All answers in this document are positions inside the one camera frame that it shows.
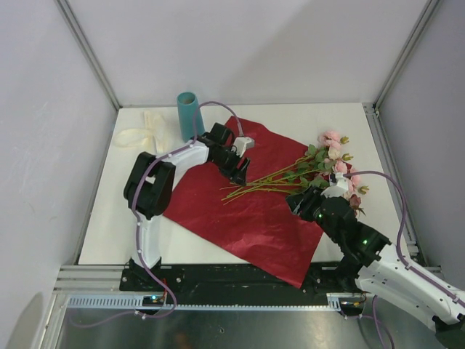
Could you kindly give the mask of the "dark red wrapping paper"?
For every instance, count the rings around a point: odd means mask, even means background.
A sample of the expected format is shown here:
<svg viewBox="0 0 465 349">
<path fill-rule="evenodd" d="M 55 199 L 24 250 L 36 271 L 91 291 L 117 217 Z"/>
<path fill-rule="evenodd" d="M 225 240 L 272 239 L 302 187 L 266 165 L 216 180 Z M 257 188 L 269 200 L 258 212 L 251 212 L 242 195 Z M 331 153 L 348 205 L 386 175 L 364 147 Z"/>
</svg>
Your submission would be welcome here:
<svg viewBox="0 0 465 349">
<path fill-rule="evenodd" d="M 164 216 L 236 257 L 299 288 L 323 234 L 291 213 L 285 187 L 227 202 L 230 182 L 211 162 L 188 170 Z"/>
</svg>

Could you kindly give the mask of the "pink artificial flower bunch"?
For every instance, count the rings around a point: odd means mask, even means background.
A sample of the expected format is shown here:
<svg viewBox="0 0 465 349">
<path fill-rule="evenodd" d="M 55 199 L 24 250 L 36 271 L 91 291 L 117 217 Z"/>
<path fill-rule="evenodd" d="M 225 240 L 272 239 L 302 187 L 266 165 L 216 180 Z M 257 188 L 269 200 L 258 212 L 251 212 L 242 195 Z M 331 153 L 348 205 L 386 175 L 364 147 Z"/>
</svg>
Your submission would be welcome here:
<svg viewBox="0 0 465 349">
<path fill-rule="evenodd" d="M 364 214 L 361 196 L 369 191 L 367 185 L 360 184 L 360 176 L 350 163 L 353 156 L 343 151 L 349 143 L 348 136 L 335 131 L 326 131 L 319 135 L 317 145 L 310 144 L 304 155 L 293 163 L 275 172 L 248 182 L 245 186 L 230 186 L 231 190 L 222 201 L 225 204 L 255 191 L 285 194 L 301 193 L 311 185 L 320 189 L 330 186 L 330 176 L 336 173 L 350 174 L 348 189 L 342 197 L 349 202 L 355 214 Z"/>
</svg>

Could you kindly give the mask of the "cream ribbon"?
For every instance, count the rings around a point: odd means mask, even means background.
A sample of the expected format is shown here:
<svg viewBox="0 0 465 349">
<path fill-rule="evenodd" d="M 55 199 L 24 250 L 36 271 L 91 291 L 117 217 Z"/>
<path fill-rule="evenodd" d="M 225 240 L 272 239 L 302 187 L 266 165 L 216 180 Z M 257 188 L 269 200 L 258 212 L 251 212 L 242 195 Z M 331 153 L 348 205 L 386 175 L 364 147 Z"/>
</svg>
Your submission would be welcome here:
<svg viewBox="0 0 465 349">
<path fill-rule="evenodd" d="M 143 126 L 120 131 L 113 143 L 119 148 L 140 148 L 152 154 L 162 154 L 171 148 L 171 136 L 165 118 L 151 111 L 142 113 Z"/>
</svg>

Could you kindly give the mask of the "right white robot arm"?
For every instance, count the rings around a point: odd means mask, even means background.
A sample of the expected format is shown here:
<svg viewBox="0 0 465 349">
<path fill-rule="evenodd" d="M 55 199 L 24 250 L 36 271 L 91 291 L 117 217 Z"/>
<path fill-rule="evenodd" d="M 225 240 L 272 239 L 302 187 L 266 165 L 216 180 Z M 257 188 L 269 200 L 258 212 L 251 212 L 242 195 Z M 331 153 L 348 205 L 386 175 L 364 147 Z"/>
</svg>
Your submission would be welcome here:
<svg viewBox="0 0 465 349">
<path fill-rule="evenodd" d="M 464 291 L 404 255 L 385 235 L 360 222 L 342 197 L 326 198 L 310 187 L 286 197 L 293 214 L 316 223 L 338 245 L 343 258 L 335 282 L 356 287 L 411 314 L 434 331 L 446 348 L 464 347 Z"/>
</svg>

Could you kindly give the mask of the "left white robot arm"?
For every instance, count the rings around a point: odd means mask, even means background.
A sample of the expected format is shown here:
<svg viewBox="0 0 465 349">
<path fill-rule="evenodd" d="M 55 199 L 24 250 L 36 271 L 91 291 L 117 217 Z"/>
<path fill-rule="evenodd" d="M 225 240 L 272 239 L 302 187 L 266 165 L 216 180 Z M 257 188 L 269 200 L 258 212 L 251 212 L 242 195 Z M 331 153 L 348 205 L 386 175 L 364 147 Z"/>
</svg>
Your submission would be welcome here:
<svg viewBox="0 0 465 349">
<path fill-rule="evenodd" d="M 233 131 L 215 123 L 210 132 L 189 140 L 181 148 L 162 156 L 147 152 L 138 155 L 124 187 L 124 198 L 137 220 L 135 248 L 131 259 L 141 268 L 136 283 L 144 290 L 155 289 L 161 281 L 154 267 L 161 261 L 159 251 L 160 217 L 171 201 L 174 183 L 193 167 L 211 162 L 231 182 L 244 186 L 250 159 L 245 152 L 255 145 L 248 136 L 236 137 Z"/>
</svg>

